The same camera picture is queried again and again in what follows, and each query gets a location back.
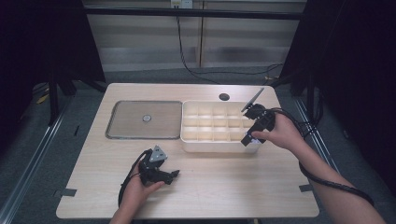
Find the person's arm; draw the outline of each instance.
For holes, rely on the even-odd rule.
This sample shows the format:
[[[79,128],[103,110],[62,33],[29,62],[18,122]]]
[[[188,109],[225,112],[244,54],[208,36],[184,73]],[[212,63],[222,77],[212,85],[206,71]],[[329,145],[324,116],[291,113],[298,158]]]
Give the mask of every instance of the person's arm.
[[[276,126],[271,132],[253,132],[252,136],[289,150],[312,175],[353,187],[305,142],[291,120],[284,115],[276,114]],[[313,181],[311,183],[334,223],[385,223],[363,198]]]
[[[138,172],[138,165],[136,165],[132,175],[138,174]],[[145,187],[140,180],[140,175],[133,176],[123,193],[119,209],[111,218],[110,224],[130,224],[138,209],[146,202],[148,196],[164,184],[163,181],[160,181]]]

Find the hand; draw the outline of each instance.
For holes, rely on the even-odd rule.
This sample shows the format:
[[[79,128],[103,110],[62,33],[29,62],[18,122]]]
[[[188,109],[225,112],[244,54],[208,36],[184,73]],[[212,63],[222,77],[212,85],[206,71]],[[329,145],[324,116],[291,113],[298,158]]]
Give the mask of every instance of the hand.
[[[296,144],[304,142],[293,122],[286,116],[276,113],[275,128],[271,132],[252,132],[255,138],[269,140],[278,147],[292,150]]]
[[[163,181],[154,183],[148,187],[142,184],[139,173],[139,165],[137,164],[132,171],[132,179],[129,181],[120,204],[120,208],[114,214],[110,223],[131,223],[137,210],[146,202],[148,196],[162,187]]]

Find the small round object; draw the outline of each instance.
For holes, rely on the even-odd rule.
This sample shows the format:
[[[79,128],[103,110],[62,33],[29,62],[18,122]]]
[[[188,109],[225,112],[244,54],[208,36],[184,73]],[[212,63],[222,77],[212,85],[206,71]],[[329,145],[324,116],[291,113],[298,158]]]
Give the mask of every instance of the small round object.
[[[230,95],[227,94],[227,93],[222,93],[222,94],[219,95],[219,98],[222,101],[228,101],[228,100],[230,100]]]
[[[150,115],[143,116],[143,121],[145,121],[145,122],[151,121],[151,116]]]

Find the wooden table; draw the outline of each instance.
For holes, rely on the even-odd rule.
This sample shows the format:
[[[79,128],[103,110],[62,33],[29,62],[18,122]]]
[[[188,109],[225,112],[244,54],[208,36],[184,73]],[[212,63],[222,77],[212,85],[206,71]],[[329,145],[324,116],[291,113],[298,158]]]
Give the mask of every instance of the wooden table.
[[[247,102],[258,86],[111,84],[93,121],[67,189],[57,209],[60,218],[109,218],[117,210],[120,184],[132,163],[159,145],[168,155],[161,170],[180,170],[172,185],[150,195],[136,218],[315,217],[318,205],[297,159],[269,141],[257,153],[188,153],[181,140],[114,140],[105,136],[117,101]],[[255,103],[279,107],[274,89],[265,87]]]

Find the human hand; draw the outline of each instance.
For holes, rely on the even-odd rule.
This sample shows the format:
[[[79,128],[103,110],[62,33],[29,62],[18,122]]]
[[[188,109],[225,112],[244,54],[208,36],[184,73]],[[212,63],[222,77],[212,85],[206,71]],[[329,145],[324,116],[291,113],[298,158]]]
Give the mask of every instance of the human hand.
[[[252,132],[255,138],[269,140],[278,147],[292,150],[304,142],[293,122],[286,116],[276,113],[275,128],[271,132]]]
[[[160,181],[150,186],[144,186],[140,175],[137,174],[139,174],[138,164],[131,173],[132,178],[122,195],[120,207],[110,223],[131,223],[137,210],[146,202],[148,196],[165,184]]]

